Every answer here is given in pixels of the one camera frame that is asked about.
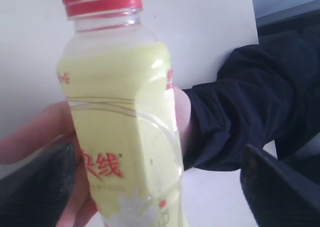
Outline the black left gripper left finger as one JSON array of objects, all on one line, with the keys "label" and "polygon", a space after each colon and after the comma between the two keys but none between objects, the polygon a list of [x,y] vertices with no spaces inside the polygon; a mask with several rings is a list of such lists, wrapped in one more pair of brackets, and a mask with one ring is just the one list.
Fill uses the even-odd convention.
[{"label": "black left gripper left finger", "polygon": [[59,144],[0,181],[2,227],[54,227],[76,181],[75,147]]}]

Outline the black sleeved forearm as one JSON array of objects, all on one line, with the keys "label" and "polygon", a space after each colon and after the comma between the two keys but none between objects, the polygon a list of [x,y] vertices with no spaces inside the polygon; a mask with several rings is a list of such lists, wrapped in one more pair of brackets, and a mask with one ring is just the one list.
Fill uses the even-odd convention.
[{"label": "black sleeved forearm", "polygon": [[290,33],[231,52],[214,82],[185,90],[195,137],[185,169],[238,170],[246,145],[293,154],[320,131],[320,35]]}]

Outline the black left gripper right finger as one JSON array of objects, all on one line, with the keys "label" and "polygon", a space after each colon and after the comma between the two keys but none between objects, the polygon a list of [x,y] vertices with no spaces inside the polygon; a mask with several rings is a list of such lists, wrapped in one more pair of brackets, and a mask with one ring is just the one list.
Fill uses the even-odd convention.
[{"label": "black left gripper right finger", "polygon": [[286,164],[246,146],[240,171],[243,194],[260,227],[320,225],[320,156]]}]

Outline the person's open hand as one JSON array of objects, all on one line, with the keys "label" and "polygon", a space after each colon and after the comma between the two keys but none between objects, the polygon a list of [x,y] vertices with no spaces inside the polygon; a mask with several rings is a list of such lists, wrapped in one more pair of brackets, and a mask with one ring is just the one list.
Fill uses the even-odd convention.
[{"label": "person's open hand", "polygon": [[34,120],[0,141],[0,163],[10,165],[30,156],[43,147],[71,141],[76,149],[75,186],[57,222],[58,227],[84,227],[97,213],[89,193],[89,182],[82,160],[76,131],[66,101],[47,107]]}]

